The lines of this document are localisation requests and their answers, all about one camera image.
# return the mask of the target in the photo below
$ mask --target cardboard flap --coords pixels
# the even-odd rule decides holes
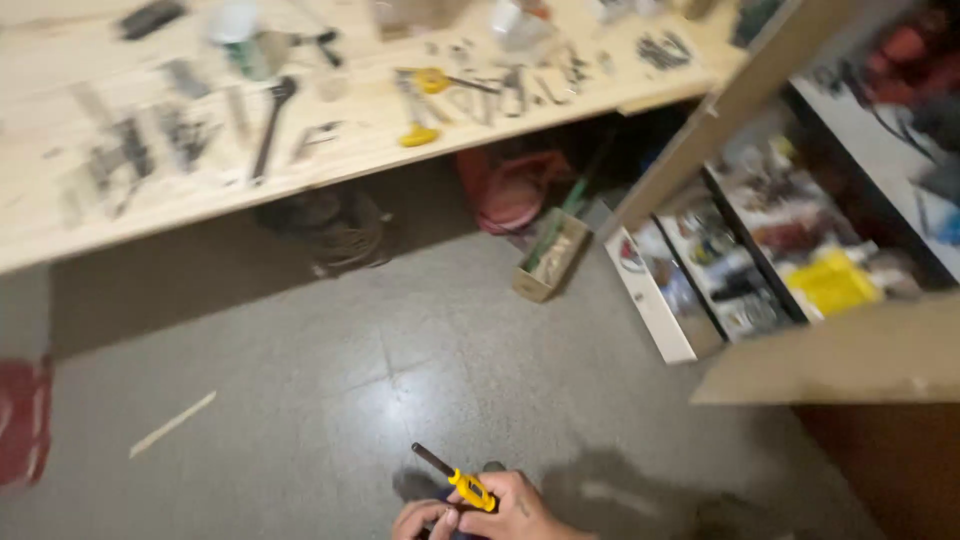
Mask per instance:
[[[960,402],[960,294],[889,301],[737,343],[691,401]]]

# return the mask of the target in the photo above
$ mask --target cardboard box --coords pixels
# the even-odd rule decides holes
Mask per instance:
[[[530,256],[533,255],[533,251],[540,245],[540,242],[550,233],[549,225],[554,223],[556,219],[563,220],[558,240],[565,238],[566,241],[569,242],[569,245],[560,255],[555,268],[549,272],[549,277],[543,281],[525,271],[523,267],[530,259]],[[569,271],[570,266],[581,249],[583,249],[590,232],[587,224],[565,213],[561,209],[550,210],[550,214],[543,220],[543,224],[544,227],[541,228],[540,233],[537,235],[537,241],[531,244],[530,248],[527,249],[527,253],[523,256],[523,259],[521,259],[520,263],[514,268],[514,290],[516,294],[537,303],[544,302],[550,298],[553,292],[563,283],[564,276]]]

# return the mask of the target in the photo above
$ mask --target hand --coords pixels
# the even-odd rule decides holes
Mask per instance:
[[[393,540],[415,540],[426,524],[436,521],[430,540],[449,540],[457,528],[460,513],[442,501],[414,501],[400,510],[394,521]]]
[[[523,473],[481,473],[477,479],[499,500],[497,513],[464,512],[459,530],[491,540],[587,540],[595,538],[557,521]],[[463,500],[453,492],[451,503]]]

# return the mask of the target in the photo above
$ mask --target wooden workbench top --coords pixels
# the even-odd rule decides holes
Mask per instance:
[[[314,12],[342,31],[335,48],[347,59],[338,72],[347,94],[324,102],[317,90],[318,52],[310,47],[292,50],[282,73],[294,75],[298,94],[286,105],[277,124],[269,178],[261,186],[248,182],[256,158],[262,126],[269,113],[269,85],[249,83],[229,71],[222,53],[204,41],[210,11],[218,5],[198,1],[190,14],[139,41],[117,37],[115,21],[137,7],[137,0],[36,0],[5,9],[0,21],[0,273],[56,260],[150,233],[172,229],[212,216],[271,201],[298,191],[333,184],[424,160],[458,149],[540,130],[598,113],[621,109],[636,112],[706,93],[727,79],[743,53],[726,40],[735,15],[735,3],[724,2],[702,23],[690,23],[674,13],[656,19],[630,16],[604,32],[579,0],[555,1],[554,22],[575,44],[578,55],[590,62],[589,79],[570,103],[530,105],[520,118],[498,114],[493,127],[480,125],[457,111],[443,95],[433,102],[451,115],[455,124],[442,126],[436,141],[402,148],[398,136],[408,128],[406,103],[396,91],[397,66],[437,65],[456,73],[449,46],[469,38],[471,60],[481,75],[502,77],[493,67],[498,48],[488,30],[491,4],[475,0],[450,29],[422,37],[382,42],[362,0],[304,0]],[[314,33],[317,24],[295,5],[260,2],[261,20],[268,29]],[[636,40],[665,30],[680,35],[695,52],[690,66],[660,72],[636,56]],[[433,57],[425,42],[436,43]],[[596,54],[610,53],[614,73],[605,75]],[[168,147],[157,130],[150,106],[178,100],[165,73],[166,61],[190,60],[195,73],[214,91],[187,105],[190,114],[223,123],[200,168],[190,175],[177,172]],[[556,67],[535,70],[558,95],[564,78]],[[122,215],[111,218],[94,195],[92,182],[80,174],[89,150],[103,142],[96,124],[71,91],[87,82],[113,115],[136,112],[141,132],[156,158],[156,171],[131,198]],[[529,73],[528,91],[542,96]],[[238,140],[222,88],[240,85],[253,141]],[[479,107],[479,98],[474,98]],[[505,97],[504,107],[515,106]],[[338,138],[314,147],[309,160],[291,163],[304,128],[331,120],[345,123]],[[122,198],[125,188],[120,190]]]

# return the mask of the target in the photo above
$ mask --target drawer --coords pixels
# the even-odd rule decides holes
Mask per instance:
[[[663,361],[687,362],[716,353],[724,339],[670,256],[666,240],[652,223],[641,235],[644,241],[638,247],[621,229],[605,247]]]

